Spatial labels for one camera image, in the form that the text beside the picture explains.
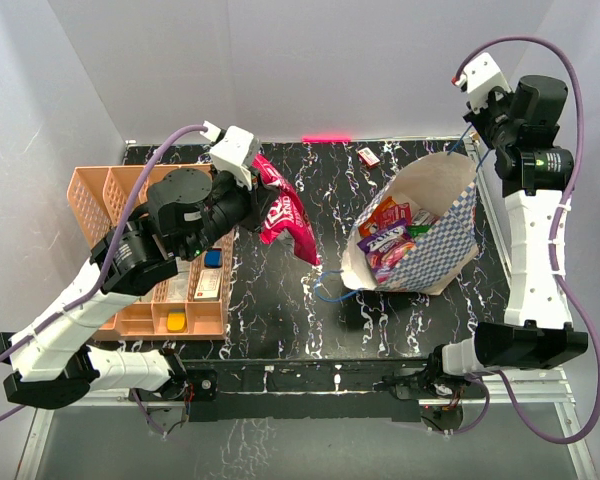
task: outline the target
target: blue checkered pattern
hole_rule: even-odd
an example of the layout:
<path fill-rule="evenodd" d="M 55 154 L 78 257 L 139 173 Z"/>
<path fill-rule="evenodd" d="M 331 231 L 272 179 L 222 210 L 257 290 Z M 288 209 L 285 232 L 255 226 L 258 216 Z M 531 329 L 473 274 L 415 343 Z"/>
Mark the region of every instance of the blue checkered pattern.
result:
<path fill-rule="evenodd" d="M 368 218 L 365 217 L 367 211 L 372 212 L 380 203 L 382 194 L 379 193 L 361 215 L 362 221 Z M 435 285 L 446 276 L 476 244 L 473 223 L 475 205 L 476 185 L 472 182 L 431 230 L 418 237 L 416 246 L 398 262 L 389 279 L 377 290 L 417 292 Z"/>

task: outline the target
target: blue block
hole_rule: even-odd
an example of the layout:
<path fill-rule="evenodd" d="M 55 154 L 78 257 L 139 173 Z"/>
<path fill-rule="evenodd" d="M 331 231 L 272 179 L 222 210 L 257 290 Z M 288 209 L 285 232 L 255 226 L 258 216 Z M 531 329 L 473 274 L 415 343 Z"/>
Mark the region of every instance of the blue block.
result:
<path fill-rule="evenodd" d="M 222 250 L 214 248 L 204 256 L 205 268 L 220 268 L 222 266 Z"/>

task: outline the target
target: yellow block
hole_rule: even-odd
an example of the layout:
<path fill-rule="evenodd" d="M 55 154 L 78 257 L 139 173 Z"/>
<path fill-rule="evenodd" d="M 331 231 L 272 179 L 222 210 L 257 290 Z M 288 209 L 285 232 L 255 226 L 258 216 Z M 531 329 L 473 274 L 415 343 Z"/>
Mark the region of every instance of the yellow block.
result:
<path fill-rule="evenodd" d="M 187 317 L 180 311 L 169 312 L 167 316 L 167 331 L 171 333 L 182 333 L 187 329 Z"/>

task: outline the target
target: paper bag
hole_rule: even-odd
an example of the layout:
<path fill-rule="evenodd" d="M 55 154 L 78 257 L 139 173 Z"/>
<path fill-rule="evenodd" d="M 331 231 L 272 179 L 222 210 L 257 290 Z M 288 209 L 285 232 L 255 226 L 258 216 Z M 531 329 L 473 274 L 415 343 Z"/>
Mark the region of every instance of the paper bag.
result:
<path fill-rule="evenodd" d="M 433 153 L 400 170 L 349 233 L 341 265 L 345 286 L 352 290 L 442 293 L 478 253 L 474 236 L 475 177 L 475 163 L 458 153 Z M 378 284 L 357 245 L 361 240 L 358 227 L 388 196 L 398 203 L 410 199 L 440 219 L 415 239 L 415 246 L 396 264 L 389 278 Z"/>

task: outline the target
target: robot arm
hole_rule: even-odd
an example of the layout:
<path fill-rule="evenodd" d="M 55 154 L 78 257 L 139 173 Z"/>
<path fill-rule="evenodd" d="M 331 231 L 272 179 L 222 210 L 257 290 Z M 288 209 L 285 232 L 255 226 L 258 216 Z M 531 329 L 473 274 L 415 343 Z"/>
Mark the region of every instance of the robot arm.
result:
<path fill-rule="evenodd" d="M 4 381 L 10 402 L 54 409 L 91 390 L 141 388 L 175 398 L 186 386 L 177 355 L 111 352 L 85 342 L 109 318 L 156 284 L 177 274 L 176 258 L 193 260 L 236 225 L 259 231 L 279 191 L 265 185 L 252 162 L 260 143 L 237 127 L 223 131 L 205 122 L 203 135 L 212 177 L 178 169 L 149 187 L 147 202 L 132 213 L 102 288 L 80 307 L 64 307 L 96 284 L 110 248 L 111 230 L 93 249 L 77 277 L 34 322 L 15 333 L 0 333 L 0 354 L 27 337 L 33 339 L 9 357 L 14 373 Z M 35 332 L 50 314 L 62 317 Z"/>
<path fill-rule="evenodd" d="M 567 98 L 564 82 L 522 77 L 512 92 L 488 53 L 469 62 L 455 82 L 469 95 L 464 119 L 496 151 L 496 172 L 511 226 L 511 294 L 504 324 L 480 322 L 475 336 L 441 346 L 437 374 L 464 376 L 502 367 L 549 369 L 587 349 L 588 335 L 574 332 L 564 292 L 554 275 L 564 275 L 564 227 L 569 206 L 558 210 L 571 176 L 571 153 L 553 145 Z M 549 230 L 561 272 L 549 261 Z"/>

